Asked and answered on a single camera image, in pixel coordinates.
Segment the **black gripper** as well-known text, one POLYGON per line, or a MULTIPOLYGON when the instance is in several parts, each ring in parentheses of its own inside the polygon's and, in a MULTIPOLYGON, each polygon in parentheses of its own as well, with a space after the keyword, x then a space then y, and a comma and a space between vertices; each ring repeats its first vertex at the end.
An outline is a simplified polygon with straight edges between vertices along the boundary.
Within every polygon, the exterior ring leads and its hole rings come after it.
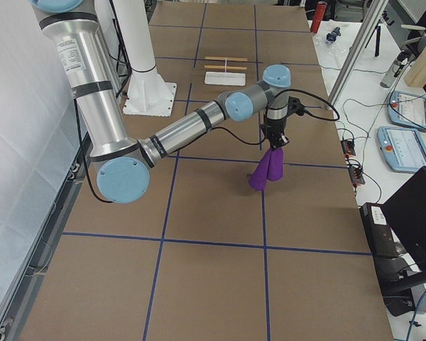
POLYGON ((285 135, 286 121, 286 118, 269 119, 264 117, 262 132, 265 139, 268 140, 270 148, 281 148, 290 142, 285 135))

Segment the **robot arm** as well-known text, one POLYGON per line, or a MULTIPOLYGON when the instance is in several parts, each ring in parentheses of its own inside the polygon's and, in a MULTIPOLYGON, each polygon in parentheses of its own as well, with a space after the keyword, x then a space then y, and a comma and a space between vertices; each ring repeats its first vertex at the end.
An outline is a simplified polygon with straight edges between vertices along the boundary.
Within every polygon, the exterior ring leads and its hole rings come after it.
POLYGON ((148 189, 149 170, 227 119, 243 121, 262 109, 285 108, 291 74, 271 65, 262 80, 241 91, 225 92, 144 140, 129 136, 119 103, 106 45, 93 1, 33 1, 43 34, 51 39, 83 116, 93 148, 97 187, 106 202, 129 203, 148 189))

